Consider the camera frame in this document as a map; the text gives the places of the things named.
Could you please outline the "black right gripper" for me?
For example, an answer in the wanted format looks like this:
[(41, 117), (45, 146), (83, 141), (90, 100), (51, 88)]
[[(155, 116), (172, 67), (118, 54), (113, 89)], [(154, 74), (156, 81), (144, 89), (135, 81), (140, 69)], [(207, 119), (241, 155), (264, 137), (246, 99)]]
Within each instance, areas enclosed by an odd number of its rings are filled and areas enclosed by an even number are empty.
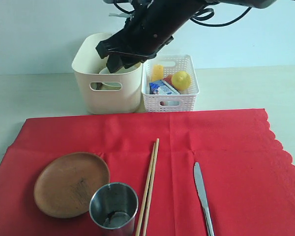
[(134, 0), (133, 3), (134, 11), (124, 27), (96, 46), (102, 59), (108, 57), (106, 66), (110, 73), (156, 57), (187, 21), (185, 0)]

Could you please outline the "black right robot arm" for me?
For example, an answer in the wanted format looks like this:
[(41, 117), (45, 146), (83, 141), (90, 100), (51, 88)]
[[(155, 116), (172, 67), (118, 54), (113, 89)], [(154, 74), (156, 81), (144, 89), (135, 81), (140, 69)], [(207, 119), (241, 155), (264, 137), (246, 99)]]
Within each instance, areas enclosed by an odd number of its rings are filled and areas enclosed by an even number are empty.
[(124, 27), (96, 46), (99, 56), (107, 58), (111, 73), (121, 68), (153, 59), (173, 40), (173, 34), (188, 20), (201, 24), (200, 13), (217, 5), (218, 0), (131, 0), (133, 10), (119, 6), (119, 0), (108, 0), (126, 18)]

